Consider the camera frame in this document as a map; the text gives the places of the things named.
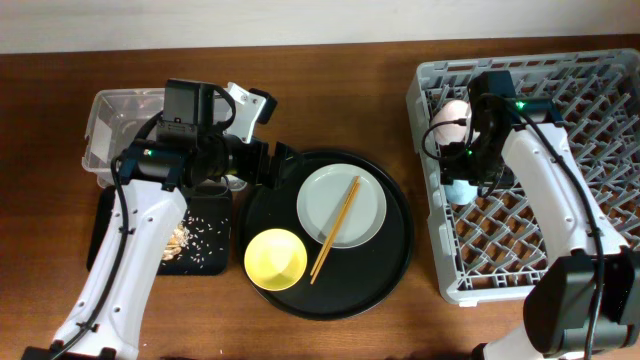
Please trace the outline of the blue plastic cup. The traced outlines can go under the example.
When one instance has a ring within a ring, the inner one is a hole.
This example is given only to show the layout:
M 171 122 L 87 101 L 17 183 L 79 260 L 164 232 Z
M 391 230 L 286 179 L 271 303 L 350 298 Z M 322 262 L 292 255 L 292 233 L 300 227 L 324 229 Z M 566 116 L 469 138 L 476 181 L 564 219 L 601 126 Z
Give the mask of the blue plastic cup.
M 478 195 L 478 187 L 467 180 L 454 180 L 450 185 L 444 185 L 443 189 L 447 201 L 454 205 L 467 205 Z

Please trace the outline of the grey round plate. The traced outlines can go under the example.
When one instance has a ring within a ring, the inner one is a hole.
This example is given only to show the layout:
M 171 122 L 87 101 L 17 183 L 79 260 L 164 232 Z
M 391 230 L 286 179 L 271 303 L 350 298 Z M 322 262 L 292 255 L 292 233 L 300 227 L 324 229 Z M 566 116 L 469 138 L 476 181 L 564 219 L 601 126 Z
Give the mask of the grey round plate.
M 379 181 L 358 166 L 331 164 L 309 175 L 297 196 L 299 221 L 316 242 L 323 244 L 329 236 L 356 177 L 360 184 L 358 193 L 332 247 L 349 249 L 361 246 L 381 229 L 387 202 Z

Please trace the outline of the pink plastic cup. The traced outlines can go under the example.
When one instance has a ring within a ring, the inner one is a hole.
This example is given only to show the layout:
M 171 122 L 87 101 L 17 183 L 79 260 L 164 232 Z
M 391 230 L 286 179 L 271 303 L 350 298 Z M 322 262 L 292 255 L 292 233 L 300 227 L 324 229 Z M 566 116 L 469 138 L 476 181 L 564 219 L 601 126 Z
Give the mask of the pink plastic cup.
M 432 126 L 437 125 L 433 130 L 436 143 L 445 146 L 465 140 L 470 118 L 471 106 L 467 102 L 462 100 L 447 102 L 431 121 Z

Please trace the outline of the yellow bowl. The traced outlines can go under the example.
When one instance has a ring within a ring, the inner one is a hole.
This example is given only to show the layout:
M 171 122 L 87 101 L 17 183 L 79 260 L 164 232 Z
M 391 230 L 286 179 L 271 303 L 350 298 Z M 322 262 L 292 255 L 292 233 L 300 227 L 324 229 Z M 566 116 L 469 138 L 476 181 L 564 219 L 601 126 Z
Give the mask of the yellow bowl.
M 305 274 L 307 251 L 302 240 L 284 229 L 268 229 L 247 245 L 243 265 L 250 281 L 266 291 L 283 291 Z

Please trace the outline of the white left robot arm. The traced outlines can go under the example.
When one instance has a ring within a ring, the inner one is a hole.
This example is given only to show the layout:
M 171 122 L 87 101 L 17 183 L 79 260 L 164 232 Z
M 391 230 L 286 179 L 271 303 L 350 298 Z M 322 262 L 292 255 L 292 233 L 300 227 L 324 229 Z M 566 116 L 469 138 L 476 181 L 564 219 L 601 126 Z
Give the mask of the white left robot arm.
M 255 140 L 277 106 L 234 83 L 170 79 L 163 109 L 110 164 L 115 199 L 108 228 L 73 310 L 47 348 L 25 359 L 135 359 L 144 310 L 162 254 L 184 218 L 183 192 L 227 175 L 278 188 L 296 152 Z

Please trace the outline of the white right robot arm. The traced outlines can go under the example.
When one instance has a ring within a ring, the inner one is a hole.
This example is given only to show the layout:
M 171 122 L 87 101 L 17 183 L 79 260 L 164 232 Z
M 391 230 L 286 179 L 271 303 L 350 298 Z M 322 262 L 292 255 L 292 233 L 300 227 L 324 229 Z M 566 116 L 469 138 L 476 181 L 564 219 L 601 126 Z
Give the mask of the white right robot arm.
M 476 346 L 474 359 L 589 359 L 639 339 L 639 255 L 591 193 L 549 98 L 518 99 L 507 71 L 467 92 L 458 142 L 441 147 L 441 181 L 496 185 L 509 168 L 542 232 L 549 268 L 525 299 L 523 323 Z

